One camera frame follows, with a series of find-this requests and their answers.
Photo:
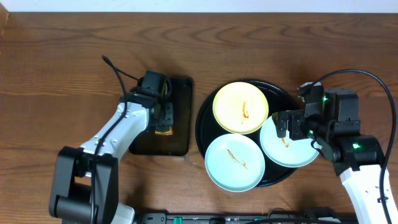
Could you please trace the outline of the orange green scrub sponge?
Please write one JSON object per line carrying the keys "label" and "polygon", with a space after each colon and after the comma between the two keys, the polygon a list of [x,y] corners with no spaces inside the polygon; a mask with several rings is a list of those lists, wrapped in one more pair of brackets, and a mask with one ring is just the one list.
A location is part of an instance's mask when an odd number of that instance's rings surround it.
{"label": "orange green scrub sponge", "polygon": [[158,126],[155,129],[155,134],[157,135],[164,135],[164,136],[168,136],[168,135],[173,135],[173,128],[172,126]]}

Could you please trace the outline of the light blue plate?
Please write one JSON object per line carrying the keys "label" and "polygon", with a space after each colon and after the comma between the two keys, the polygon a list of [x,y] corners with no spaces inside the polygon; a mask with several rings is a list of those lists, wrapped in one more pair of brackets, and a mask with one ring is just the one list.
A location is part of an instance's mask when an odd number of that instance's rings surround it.
{"label": "light blue plate", "polygon": [[261,181],[266,162],[262,150],[252,139],[239,134],[224,134],[208,146],[205,168],[220,188],[245,192]]}
{"label": "light blue plate", "polygon": [[269,117],[261,128],[260,142],[265,155],[276,164],[284,167],[297,168],[311,163],[319,156],[319,152],[311,146],[311,139],[293,141],[286,137],[278,138],[275,124]]}

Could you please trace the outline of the yellow plate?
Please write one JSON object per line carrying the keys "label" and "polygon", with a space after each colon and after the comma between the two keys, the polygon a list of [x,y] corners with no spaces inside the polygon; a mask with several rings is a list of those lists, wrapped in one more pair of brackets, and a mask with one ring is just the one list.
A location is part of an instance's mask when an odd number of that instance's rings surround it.
{"label": "yellow plate", "polygon": [[212,104],[217,123],[235,134],[251,134],[260,129],[269,115],[265,94],[248,82],[232,82],[221,87]]}

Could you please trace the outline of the light blue plate front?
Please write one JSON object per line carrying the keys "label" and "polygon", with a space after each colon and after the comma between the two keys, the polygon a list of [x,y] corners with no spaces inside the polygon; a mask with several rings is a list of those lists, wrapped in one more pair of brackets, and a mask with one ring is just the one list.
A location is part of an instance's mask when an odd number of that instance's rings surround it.
{"label": "light blue plate front", "polygon": [[224,134],[208,146],[205,168],[220,188],[245,192],[261,181],[266,162],[262,150],[252,139],[239,134]]}

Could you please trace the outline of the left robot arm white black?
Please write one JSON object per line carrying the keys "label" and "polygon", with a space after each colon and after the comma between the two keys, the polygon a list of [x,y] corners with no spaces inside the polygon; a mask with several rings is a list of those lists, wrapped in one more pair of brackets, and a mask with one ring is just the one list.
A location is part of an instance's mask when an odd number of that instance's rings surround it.
{"label": "left robot arm white black", "polygon": [[148,127],[172,125],[170,96],[134,87],[90,140],[63,147],[55,163],[50,216],[65,223],[132,223],[135,210],[119,201],[119,162]]}

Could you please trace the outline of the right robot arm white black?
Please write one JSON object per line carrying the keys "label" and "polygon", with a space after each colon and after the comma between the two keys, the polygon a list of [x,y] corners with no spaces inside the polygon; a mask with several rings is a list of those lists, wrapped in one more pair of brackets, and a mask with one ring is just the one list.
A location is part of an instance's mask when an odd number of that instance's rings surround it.
{"label": "right robot arm white black", "polygon": [[353,90],[316,86],[302,95],[302,110],[276,112],[278,138],[310,139],[333,164],[354,206],[359,223],[395,223],[397,206],[389,192],[387,157],[374,136],[360,133],[359,100]]}

